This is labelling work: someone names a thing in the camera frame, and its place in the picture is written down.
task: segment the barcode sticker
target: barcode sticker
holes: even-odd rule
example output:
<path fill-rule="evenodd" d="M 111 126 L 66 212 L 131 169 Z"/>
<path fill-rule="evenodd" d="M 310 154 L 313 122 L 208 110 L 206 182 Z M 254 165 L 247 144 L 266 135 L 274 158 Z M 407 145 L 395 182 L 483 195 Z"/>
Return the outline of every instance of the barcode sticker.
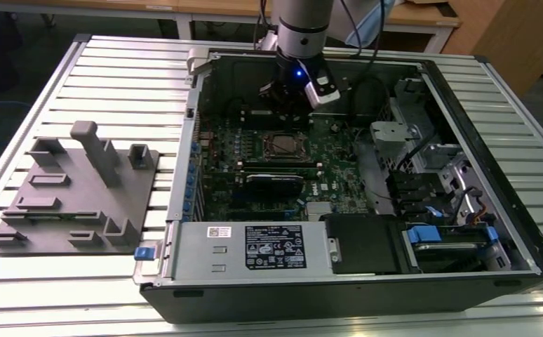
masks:
<path fill-rule="evenodd" d="M 232 227 L 207 227 L 207 237 L 232 237 Z"/>

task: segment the wooden cabinet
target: wooden cabinet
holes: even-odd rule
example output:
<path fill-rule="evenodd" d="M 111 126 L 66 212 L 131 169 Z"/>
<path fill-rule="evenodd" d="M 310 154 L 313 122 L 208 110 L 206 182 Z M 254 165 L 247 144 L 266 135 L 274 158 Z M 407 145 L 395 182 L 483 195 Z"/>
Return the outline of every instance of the wooden cabinet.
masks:
<path fill-rule="evenodd" d="M 443 53 L 483 55 L 517 95 L 543 73 L 543 0 L 450 0 L 463 24 Z"/>

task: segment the metal slotted surface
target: metal slotted surface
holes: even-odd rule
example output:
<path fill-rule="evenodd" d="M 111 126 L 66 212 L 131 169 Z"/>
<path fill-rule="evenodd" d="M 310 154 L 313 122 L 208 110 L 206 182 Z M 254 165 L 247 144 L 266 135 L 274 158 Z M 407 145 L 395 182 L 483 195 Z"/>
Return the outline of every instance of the metal slotted surface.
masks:
<path fill-rule="evenodd" d="M 75 43 L 68 63 L 36 102 L 36 116 L 31 112 L 28 128 L 23 126 L 0 160 L 0 209 L 12 202 L 34 164 L 24 155 L 32 138 L 62 137 L 64 146 L 79 147 L 68 133 L 76 120 L 88 119 L 99 123 L 99 136 L 111 138 L 116 147 L 140 142 L 163 153 L 143 233 L 143 239 L 162 238 L 188 91 L 186 59 L 198 45 L 250 48 L 120 37 Z M 495 80 L 498 75 L 467 56 L 382 55 L 437 62 L 543 232 L 543 131 Z M 131 279 L 134 268 L 132 256 L 0 258 L 0 336 L 490 336 L 495 331 L 543 336 L 543 290 L 497 298 L 459 313 L 178 326 L 166 323 L 143 300 Z"/>

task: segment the warning label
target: warning label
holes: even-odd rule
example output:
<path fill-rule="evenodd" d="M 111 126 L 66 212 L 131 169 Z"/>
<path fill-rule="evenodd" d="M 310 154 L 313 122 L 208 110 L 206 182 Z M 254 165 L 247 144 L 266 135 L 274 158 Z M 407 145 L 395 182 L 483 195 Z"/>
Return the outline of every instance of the warning label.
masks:
<path fill-rule="evenodd" d="M 247 268 L 307 268 L 301 226 L 247 226 L 244 231 Z"/>

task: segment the white sticker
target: white sticker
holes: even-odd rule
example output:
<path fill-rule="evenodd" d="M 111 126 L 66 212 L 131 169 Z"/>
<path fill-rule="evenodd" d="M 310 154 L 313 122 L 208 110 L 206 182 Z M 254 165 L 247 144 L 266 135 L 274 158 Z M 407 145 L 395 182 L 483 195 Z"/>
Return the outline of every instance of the white sticker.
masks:
<path fill-rule="evenodd" d="M 232 237 L 232 227 L 207 227 L 207 237 Z"/>
<path fill-rule="evenodd" d="M 147 9 L 160 9 L 163 11 L 171 11 L 171 6 L 151 6 L 151 5 L 147 5 L 146 7 L 147 7 Z"/>
<path fill-rule="evenodd" d="M 459 24 L 457 22 L 438 21 L 437 25 L 438 26 L 458 26 Z"/>

